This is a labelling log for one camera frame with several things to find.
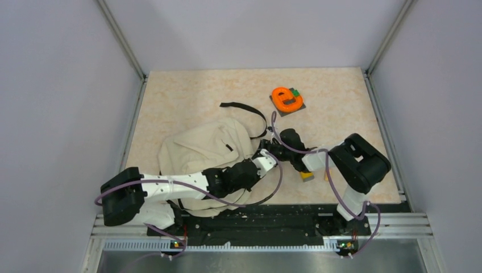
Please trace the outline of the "beige canvas student bag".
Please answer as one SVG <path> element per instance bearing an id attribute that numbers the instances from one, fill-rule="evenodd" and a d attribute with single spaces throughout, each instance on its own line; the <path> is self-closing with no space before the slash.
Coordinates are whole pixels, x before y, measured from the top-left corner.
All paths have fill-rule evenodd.
<path id="1" fill-rule="evenodd" d="M 255 153 L 252 137 L 235 118 L 225 117 L 214 122 L 166 137 L 157 154 L 162 175 L 186 175 L 208 168 L 232 167 Z M 250 192 L 239 189 L 224 200 L 184 198 L 173 203 L 197 217 L 214 217 L 225 210 L 235 210 L 247 203 Z"/>

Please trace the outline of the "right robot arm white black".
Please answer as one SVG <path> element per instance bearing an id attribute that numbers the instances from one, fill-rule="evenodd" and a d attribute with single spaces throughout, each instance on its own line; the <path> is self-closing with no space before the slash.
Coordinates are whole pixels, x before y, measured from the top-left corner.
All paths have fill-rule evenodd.
<path id="1" fill-rule="evenodd" d="M 361 135 L 353 133 L 340 144 L 328 148 L 307 148 L 294 129 L 274 134 L 272 140 L 262 140 L 259 148 L 266 149 L 281 162 L 289 162 L 300 173 L 324 169 L 326 177 L 339 201 L 333 219 L 334 229 L 349 234 L 362 220 L 370 202 L 367 194 L 391 171 L 388 158 L 368 143 Z M 330 168 L 336 167 L 347 183 L 341 196 L 336 190 Z"/>

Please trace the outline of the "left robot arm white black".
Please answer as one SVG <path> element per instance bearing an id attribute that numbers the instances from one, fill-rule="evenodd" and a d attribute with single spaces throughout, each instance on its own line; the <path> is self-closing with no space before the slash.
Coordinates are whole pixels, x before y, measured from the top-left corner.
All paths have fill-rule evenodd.
<path id="1" fill-rule="evenodd" d="M 246 159 L 232 167 L 209 168 L 187 175 L 146 175 L 129 167 L 101 186 L 94 200 L 101 206 L 106 226 L 147 224 L 175 235 L 182 219 L 169 204 L 178 199 L 213 200 L 217 204 L 242 207 L 226 197 L 249 191 L 276 163 L 266 156 Z"/>

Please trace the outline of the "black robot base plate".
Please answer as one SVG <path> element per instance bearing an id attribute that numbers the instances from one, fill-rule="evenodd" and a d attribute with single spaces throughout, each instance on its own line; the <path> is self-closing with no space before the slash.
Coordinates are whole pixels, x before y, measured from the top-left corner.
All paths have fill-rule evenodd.
<path id="1" fill-rule="evenodd" d="M 336 205 L 259 205 L 225 210 L 214 217 L 195 217 L 179 208 L 164 231 L 188 246 L 318 246 L 323 237 L 370 236 L 368 218 L 345 222 Z"/>

